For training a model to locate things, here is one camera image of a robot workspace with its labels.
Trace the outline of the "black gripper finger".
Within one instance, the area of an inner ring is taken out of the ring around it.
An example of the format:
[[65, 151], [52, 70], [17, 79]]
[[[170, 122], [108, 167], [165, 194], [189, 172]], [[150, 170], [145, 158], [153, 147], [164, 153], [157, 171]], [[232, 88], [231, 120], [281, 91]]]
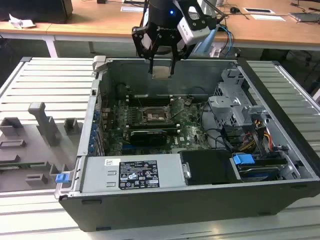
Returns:
[[[133, 27], [131, 35], [138, 56], [145, 60], [149, 60], [148, 73], [152, 74], [154, 57], [161, 43], [160, 33], [158, 33], [154, 27], [147, 25], [144, 27]], [[150, 38], [150, 46], [148, 48], [143, 45], [143, 39], [145, 35]]]
[[186, 60], [195, 48], [195, 44], [188, 45], [182, 37], [171, 35], [169, 38], [171, 48], [170, 75], [175, 73], [176, 63], [180, 60]]

